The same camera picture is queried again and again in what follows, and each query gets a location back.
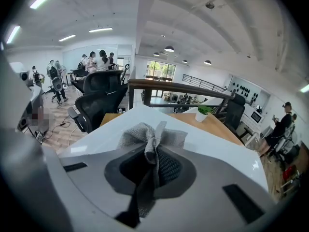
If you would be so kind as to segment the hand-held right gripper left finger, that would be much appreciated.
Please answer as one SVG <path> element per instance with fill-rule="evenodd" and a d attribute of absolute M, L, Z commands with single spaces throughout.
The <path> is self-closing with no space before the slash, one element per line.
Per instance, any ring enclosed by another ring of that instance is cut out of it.
<path fill-rule="evenodd" d="M 155 199 L 153 167 L 145 155 L 145 145 L 132 145 L 111 151 L 113 159 L 104 169 L 106 181 L 115 195 L 130 200 Z"/>

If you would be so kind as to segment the black metal balcony railing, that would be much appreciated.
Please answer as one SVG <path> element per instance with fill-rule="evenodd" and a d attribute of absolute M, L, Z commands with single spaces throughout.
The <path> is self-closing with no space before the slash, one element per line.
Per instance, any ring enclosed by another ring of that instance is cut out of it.
<path fill-rule="evenodd" d="M 215 92 L 224 92 L 225 88 L 222 88 L 218 85 L 215 85 L 213 83 L 210 83 L 208 81 L 187 75 L 187 74 L 183 74 L 183 82 L 185 82 L 186 84 L 195 86 L 195 87 L 200 87 L 203 89 L 207 89 L 207 90 L 211 90 L 211 91 L 215 91 Z"/>

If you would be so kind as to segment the dark wooden handrail railing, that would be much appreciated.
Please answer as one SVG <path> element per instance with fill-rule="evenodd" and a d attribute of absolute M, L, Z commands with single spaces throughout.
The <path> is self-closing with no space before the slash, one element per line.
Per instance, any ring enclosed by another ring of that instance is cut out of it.
<path fill-rule="evenodd" d="M 152 81 L 146 79 L 130 79 L 128 80 L 128 91 L 129 91 L 129 104 L 128 108 L 134 108 L 134 91 L 135 90 L 143 90 L 144 91 L 144 105 L 151 108 L 178 108 L 178 107 L 197 107 L 196 104 L 163 104 L 163 103 L 151 103 L 151 94 L 153 90 L 161 90 L 161 91 L 172 91 L 179 93 L 190 93 L 195 95 L 203 95 L 209 96 L 213 98 L 219 98 L 222 100 L 219 105 L 210 105 L 209 107 L 214 108 L 216 114 L 222 114 L 221 110 L 224 108 L 229 100 L 233 100 L 235 98 L 235 92 L 233 91 L 231 95 L 219 93 L 216 91 L 211 91 L 208 89 L 203 89 L 200 87 L 178 84 L 173 82 L 160 82 L 160 81 Z"/>

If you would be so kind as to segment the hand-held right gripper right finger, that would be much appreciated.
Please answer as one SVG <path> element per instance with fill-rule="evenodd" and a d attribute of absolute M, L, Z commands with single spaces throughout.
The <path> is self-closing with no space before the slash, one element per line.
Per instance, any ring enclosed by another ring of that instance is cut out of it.
<path fill-rule="evenodd" d="M 157 199 L 170 199 L 182 196 L 196 179 L 196 168 L 182 148 L 160 145 L 158 155 Z"/>

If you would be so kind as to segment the black padded office chair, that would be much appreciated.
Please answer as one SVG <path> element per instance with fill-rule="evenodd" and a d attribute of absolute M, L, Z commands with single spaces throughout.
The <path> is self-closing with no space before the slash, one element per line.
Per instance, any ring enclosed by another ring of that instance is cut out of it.
<path fill-rule="evenodd" d="M 224 125 L 235 135 L 245 110 L 245 103 L 246 100 L 239 94 L 235 94 L 234 98 L 227 103 Z"/>

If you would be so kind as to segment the wall panel with black items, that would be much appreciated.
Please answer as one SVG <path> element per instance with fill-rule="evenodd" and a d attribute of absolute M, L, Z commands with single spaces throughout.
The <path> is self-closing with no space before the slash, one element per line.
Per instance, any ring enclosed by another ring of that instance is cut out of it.
<path fill-rule="evenodd" d="M 236 93 L 245 98 L 252 107 L 261 106 L 264 109 L 269 101 L 270 94 L 247 80 L 233 76 L 228 90 L 236 90 Z"/>

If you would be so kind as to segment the white board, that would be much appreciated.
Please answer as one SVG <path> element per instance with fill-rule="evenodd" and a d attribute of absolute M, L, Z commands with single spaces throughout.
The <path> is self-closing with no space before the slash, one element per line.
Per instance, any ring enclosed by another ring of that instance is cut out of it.
<path fill-rule="evenodd" d="M 127 129 L 143 122 L 156 128 L 161 121 L 166 127 L 187 133 L 184 148 L 202 155 L 223 160 L 268 190 L 266 175 L 258 154 L 247 149 L 240 140 L 215 116 L 208 115 L 202 122 L 195 114 L 166 115 L 156 109 L 140 105 L 117 116 L 59 151 L 61 158 L 90 155 L 115 150 L 120 136 Z"/>

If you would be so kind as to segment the small potted plant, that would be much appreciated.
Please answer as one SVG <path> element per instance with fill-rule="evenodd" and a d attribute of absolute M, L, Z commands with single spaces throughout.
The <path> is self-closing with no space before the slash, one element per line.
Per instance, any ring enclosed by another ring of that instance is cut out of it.
<path fill-rule="evenodd" d="M 196 113 L 196 121 L 198 122 L 202 122 L 207 116 L 208 114 L 212 113 L 212 108 L 206 105 L 199 105 L 197 107 L 197 113 Z"/>

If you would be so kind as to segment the glass window door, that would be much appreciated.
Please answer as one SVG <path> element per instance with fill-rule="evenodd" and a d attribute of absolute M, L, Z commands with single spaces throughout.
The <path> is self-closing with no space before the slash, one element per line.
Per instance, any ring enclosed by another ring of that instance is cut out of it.
<path fill-rule="evenodd" d="M 148 60 L 146 67 L 146 78 L 153 80 L 163 78 L 171 81 L 174 77 L 175 70 L 175 65 Z"/>

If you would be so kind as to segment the black mesh office chair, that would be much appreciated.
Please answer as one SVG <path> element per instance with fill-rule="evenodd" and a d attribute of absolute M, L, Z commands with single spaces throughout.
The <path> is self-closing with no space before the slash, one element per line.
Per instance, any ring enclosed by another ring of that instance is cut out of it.
<path fill-rule="evenodd" d="M 82 132 L 91 133 L 100 127 L 107 113 L 115 114 L 128 90 L 121 81 L 122 70 L 93 72 L 84 79 L 84 94 L 76 99 L 68 115 Z"/>

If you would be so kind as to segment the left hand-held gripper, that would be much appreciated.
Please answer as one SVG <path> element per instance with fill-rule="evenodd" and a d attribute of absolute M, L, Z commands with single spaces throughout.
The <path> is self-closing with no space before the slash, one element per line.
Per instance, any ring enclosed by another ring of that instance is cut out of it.
<path fill-rule="evenodd" d="M 19 121 L 18 129 L 29 131 L 42 144 L 50 126 L 49 116 L 44 113 L 42 88 L 34 84 L 30 79 L 30 71 L 22 63 L 14 64 L 14 72 L 31 91 L 30 101 Z"/>

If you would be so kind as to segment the grey cloth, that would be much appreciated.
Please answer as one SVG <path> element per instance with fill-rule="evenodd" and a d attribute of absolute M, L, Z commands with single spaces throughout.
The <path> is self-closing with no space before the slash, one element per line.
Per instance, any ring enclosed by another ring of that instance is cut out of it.
<path fill-rule="evenodd" d="M 183 148 L 188 133 L 181 130 L 166 128 L 166 122 L 161 121 L 156 128 L 139 123 L 123 132 L 117 147 L 123 148 L 138 143 L 145 143 L 145 149 L 134 161 L 141 160 L 144 166 L 138 172 L 144 172 L 137 180 L 137 188 L 141 189 L 134 197 L 135 207 L 139 218 L 145 218 L 154 206 L 153 192 L 179 177 L 181 166 L 168 156 L 159 145 Z"/>

